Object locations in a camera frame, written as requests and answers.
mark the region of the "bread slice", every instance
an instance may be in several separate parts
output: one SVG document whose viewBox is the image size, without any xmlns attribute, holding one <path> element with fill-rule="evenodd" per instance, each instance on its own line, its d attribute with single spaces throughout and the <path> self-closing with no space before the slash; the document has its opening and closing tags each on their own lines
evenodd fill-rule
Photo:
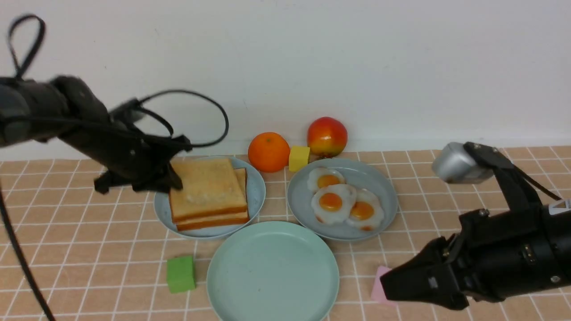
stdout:
<svg viewBox="0 0 571 321">
<path fill-rule="evenodd" d="M 173 223 L 248 209 L 228 158 L 172 162 L 172 168 L 183 184 L 182 190 L 172 188 L 169 193 Z"/>
<path fill-rule="evenodd" d="M 234 173 L 238 179 L 238 183 L 240 184 L 240 189 L 248 199 L 246 193 L 246 185 L 248 182 L 248 176 L 246 173 L 245 168 L 237 168 L 234 169 Z M 187 230 L 197 230 L 199 228 L 205 227 L 214 227 L 214 226 L 225 226 L 225 225 L 233 225 L 233 224 L 246 224 L 250 221 L 250 215 L 248 211 L 239 212 L 239 213 L 230 213 L 230 214 L 216 214 L 205 216 L 203 218 L 191 218 L 187 219 L 183 222 L 176 224 L 176 229 L 178 231 L 187 231 Z"/>
</svg>

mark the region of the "empty plate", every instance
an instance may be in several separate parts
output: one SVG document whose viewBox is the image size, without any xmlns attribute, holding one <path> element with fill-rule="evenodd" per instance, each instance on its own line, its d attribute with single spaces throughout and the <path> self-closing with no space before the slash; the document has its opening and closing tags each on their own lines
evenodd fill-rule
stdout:
<svg viewBox="0 0 571 321">
<path fill-rule="evenodd" d="M 310 230 L 263 222 L 224 241 L 208 267 L 206 287 L 224 321 L 320 321 L 337 298 L 339 269 Z"/>
<path fill-rule="evenodd" d="M 309 172 L 315 167 L 334 168 L 345 177 L 347 184 L 356 188 L 366 188 L 374 193 L 381 201 L 381 207 L 385 212 L 381 225 L 373 231 L 361 231 L 345 223 L 325 225 L 317 221 L 311 208 L 313 193 L 307 188 Z M 376 236 L 392 223 L 398 207 L 395 189 L 381 172 L 365 163 L 342 158 L 317 160 L 298 171 L 289 183 L 287 203 L 295 218 L 303 226 L 324 238 L 342 241 L 364 240 Z"/>
<path fill-rule="evenodd" d="M 258 213 L 260 213 L 260 209 L 262 209 L 262 205 L 264 205 L 264 200 L 266 199 L 266 184 L 264 183 L 264 179 L 260 172 L 258 172 L 252 165 L 235 157 L 212 156 L 208 158 L 230 158 L 234 168 L 246 168 L 246 198 L 248 201 L 250 221 L 242 225 L 216 226 L 179 232 L 176 230 L 176 225 L 172 222 L 171 206 L 168 202 L 168 194 L 156 193 L 154 206 L 155 213 L 159 218 L 159 221 L 169 230 L 185 238 L 206 240 L 227 237 L 242 227 L 250 224 L 256 218 Z"/>
</svg>

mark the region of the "red apple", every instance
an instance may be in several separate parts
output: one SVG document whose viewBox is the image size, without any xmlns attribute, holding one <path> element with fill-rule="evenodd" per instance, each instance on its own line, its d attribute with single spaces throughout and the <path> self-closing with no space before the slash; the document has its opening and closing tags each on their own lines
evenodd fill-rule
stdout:
<svg viewBox="0 0 571 321">
<path fill-rule="evenodd" d="M 307 146 L 320 157 L 334 157 L 347 145 L 347 129 L 335 118 L 321 117 L 309 126 Z"/>
</svg>

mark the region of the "beige tile pattern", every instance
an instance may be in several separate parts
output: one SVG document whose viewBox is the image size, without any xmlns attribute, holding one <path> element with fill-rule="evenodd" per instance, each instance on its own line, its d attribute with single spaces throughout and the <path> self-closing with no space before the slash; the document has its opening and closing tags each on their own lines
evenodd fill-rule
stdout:
<svg viewBox="0 0 571 321">
<path fill-rule="evenodd" d="M 571 197 L 571 146 L 503 149 L 514 163 L 546 187 Z M 336 320 L 571 320 L 571 290 L 544 291 L 501 304 L 476 303 L 449 311 L 424 303 L 384 306 L 371 301 L 379 265 L 410 260 L 429 240 L 460 230 L 458 214 L 481 207 L 507 210 L 500 188 L 447 185 L 431 162 L 440 151 L 342 153 L 387 176 L 399 196 L 395 220 L 378 238 L 359 243 L 327 241 L 337 260 L 340 291 L 328 321 Z M 237 157 L 247 161 L 246 155 Z M 0 163 L 0 184 L 17 235 L 37 281 L 59 321 L 216 321 L 206 295 L 206 272 L 222 243 L 196 242 L 167 232 L 156 220 L 152 193 L 116 188 L 93 193 L 103 170 L 92 160 L 34 160 Z M 285 168 L 262 173 L 267 200 L 258 222 L 297 223 L 286 206 Z M 195 291 L 170 294 L 166 259 L 195 257 Z M 44 320 L 4 230 L 0 232 L 0 319 Z"/>
</svg>

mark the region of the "tangerine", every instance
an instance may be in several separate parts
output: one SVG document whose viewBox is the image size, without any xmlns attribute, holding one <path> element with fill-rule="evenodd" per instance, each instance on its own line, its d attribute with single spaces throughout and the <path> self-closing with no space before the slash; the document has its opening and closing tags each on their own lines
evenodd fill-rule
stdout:
<svg viewBox="0 0 571 321">
<path fill-rule="evenodd" d="M 248 148 L 252 166 L 262 172 L 277 172 L 289 161 L 289 144 L 276 133 L 261 133 L 254 137 Z"/>
</svg>

